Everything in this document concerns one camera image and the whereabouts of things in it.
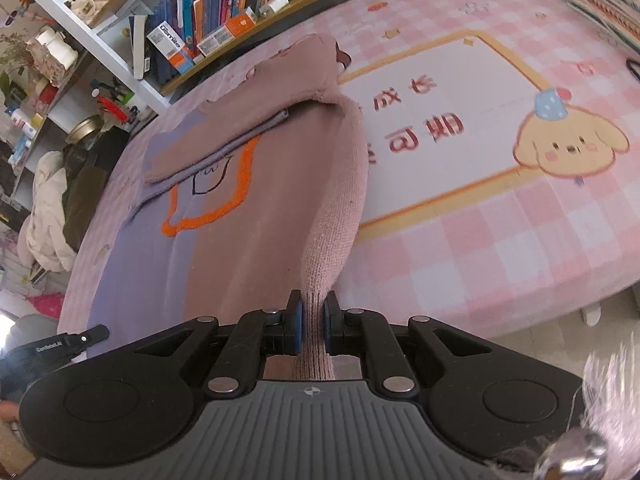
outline folded pink cloth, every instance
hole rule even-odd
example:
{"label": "folded pink cloth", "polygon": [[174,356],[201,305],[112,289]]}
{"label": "folded pink cloth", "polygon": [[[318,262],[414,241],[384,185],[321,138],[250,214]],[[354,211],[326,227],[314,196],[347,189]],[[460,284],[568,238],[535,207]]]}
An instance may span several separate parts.
{"label": "folded pink cloth", "polygon": [[[334,38],[308,36],[151,139],[91,324],[104,322],[113,338],[115,312],[134,308],[138,322],[158,329],[175,321],[176,303],[181,319],[234,323],[256,308],[283,308],[300,288],[306,333],[296,374],[331,378],[322,300],[354,241],[368,167],[360,110],[340,94],[337,75]],[[123,330],[127,340],[146,335]]]}

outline white bed leg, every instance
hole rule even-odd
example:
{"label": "white bed leg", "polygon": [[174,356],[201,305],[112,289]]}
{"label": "white bed leg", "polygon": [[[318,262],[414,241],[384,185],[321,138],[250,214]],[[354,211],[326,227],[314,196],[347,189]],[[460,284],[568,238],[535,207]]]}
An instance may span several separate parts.
{"label": "white bed leg", "polygon": [[640,282],[631,285],[631,290],[633,291],[634,298],[636,299],[636,307],[638,308],[638,312],[640,312]]}
{"label": "white bed leg", "polygon": [[592,303],[582,307],[580,314],[586,326],[596,326],[600,321],[600,303]]}

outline orange cartoon outline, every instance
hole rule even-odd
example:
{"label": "orange cartoon outline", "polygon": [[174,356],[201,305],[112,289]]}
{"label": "orange cartoon outline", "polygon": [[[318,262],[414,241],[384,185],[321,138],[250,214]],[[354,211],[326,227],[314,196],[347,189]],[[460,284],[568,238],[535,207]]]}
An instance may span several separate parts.
{"label": "orange cartoon outline", "polygon": [[193,218],[182,218],[176,225],[171,225],[171,217],[178,209],[179,184],[173,186],[169,191],[169,213],[162,222],[162,233],[173,238],[184,229],[197,229],[198,227],[202,227],[203,225],[211,224],[219,218],[222,218],[224,215],[231,213],[236,207],[244,202],[244,199],[249,193],[249,186],[251,185],[252,167],[254,163],[254,150],[256,144],[258,144],[259,139],[260,136],[254,137],[244,146],[244,148],[242,148],[238,167],[238,186],[236,187],[231,200],[225,202],[219,208],[213,209],[212,211],[207,211],[206,213]]}

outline white jacket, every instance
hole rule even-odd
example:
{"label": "white jacket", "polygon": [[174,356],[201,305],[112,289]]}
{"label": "white jacket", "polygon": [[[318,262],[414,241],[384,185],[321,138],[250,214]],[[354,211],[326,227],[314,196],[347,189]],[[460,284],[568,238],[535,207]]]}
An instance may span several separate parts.
{"label": "white jacket", "polygon": [[27,247],[37,262],[47,270],[71,270],[76,252],[66,243],[62,228],[65,212],[62,194],[66,191],[66,173],[62,153],[45,153],[33,179],[33,208],[26,231]]}

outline gray cloth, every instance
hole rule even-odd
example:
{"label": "gray cloth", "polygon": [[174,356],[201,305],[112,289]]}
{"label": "gray cloth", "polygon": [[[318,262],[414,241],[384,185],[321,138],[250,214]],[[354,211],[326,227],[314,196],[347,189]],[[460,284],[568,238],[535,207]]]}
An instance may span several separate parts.
{"label": "gray cloth", "polygon": [[56,335],[58,320],[42,314],[22,316],[9,330],[4,349],[9,351],[40,339]]}

